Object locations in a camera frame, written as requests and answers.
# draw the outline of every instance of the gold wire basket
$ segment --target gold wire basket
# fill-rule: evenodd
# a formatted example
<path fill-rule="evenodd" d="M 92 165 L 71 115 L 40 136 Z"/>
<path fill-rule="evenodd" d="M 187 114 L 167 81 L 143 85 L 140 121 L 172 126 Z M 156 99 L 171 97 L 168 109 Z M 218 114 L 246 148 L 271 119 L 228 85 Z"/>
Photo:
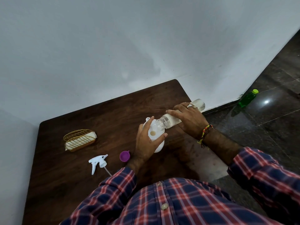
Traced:
<path fill-rule="evenodd" d="M 83 129 L 70 132 L 64 136 L 66 151 L 77 151 L 95 142 L 97 136 L 92 130 Z"/>

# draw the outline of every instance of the dark tiled floor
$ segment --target dark tiled floor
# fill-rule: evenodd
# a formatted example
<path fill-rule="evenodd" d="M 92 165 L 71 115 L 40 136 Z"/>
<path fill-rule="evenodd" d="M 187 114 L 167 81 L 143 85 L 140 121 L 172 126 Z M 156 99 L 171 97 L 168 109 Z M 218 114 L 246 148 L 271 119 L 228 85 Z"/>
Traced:
<path fill-rule="evenodd" d="M 300 174 L 300 31 L 246 93 L 255 88 L 260 93 L 247 107 L 231 104 L 206 113 L 205 117 L 239 144 L 258 148 Z M 265 214 L 249 193 L 229 176 L 212 183 L 230 193 L 238 204 Z"/>

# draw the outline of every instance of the plaid shirt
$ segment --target plaid shirt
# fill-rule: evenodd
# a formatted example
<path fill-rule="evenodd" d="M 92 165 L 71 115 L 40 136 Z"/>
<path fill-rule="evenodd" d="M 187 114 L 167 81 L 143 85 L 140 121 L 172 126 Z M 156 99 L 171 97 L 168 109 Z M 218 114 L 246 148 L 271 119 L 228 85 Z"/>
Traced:
<path fill-rule="evenodd" d="M 286 224 L 300 223 L 300 176 L 285 170 L 271 156 L 243 148 L 228 168 L 267 214 Z M 124 167 L 100 183 L 61 224 L 279 224 L 236 204 L 219 187 L 196 180 L 170 178 L 136 186 Z"/>

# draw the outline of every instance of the beaded bracelet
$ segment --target beaded bracelet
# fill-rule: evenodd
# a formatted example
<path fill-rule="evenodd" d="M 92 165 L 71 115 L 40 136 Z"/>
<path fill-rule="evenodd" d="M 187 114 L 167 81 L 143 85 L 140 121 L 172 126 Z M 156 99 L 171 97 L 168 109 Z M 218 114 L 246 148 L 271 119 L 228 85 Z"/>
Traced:
<path fill-rule="evenodd" d="M 202 141 L 203 141 L 204 137 L 206 136 L 205 132 L 209 127 L 211 127 L 211 129 L 213 128 L 212 125 L 208 125 L 203 129 L 201 139 L 197 142 L 198 144 L 202 145 Z"/>

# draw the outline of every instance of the dark wooden tabletop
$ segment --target dark wooden tabletop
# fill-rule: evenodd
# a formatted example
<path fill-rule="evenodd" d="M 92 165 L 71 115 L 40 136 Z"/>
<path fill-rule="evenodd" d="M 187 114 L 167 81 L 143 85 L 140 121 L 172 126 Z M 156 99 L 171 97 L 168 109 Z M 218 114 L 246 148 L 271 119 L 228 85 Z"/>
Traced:
<path fill-rule="evenodd" d="M 23 224 L 58 224 L 68 217 L 109 176 L 99 166 L 91 175 L 92 165 L 88 160 L 108 154 L 106 167 L 115 173 L 126 165 L 120 161 L 120 153 L 135 148 L 139 124 L 152 115 L 160 118 L 167 109 L 181 102 L 190 99 L 179 82 L 171 80 L 42 122 Z M 63 136 L 79 129 L 95 131 L 96 142 L 76 152 L 65 151 Z M 137 175 L 136 191 L 171 177 L 199 178 L 186 165 L 189 150 L 193 148 L 187 145 L 195 141 L 178 126 L 166 132 L 163 149 Z"/>

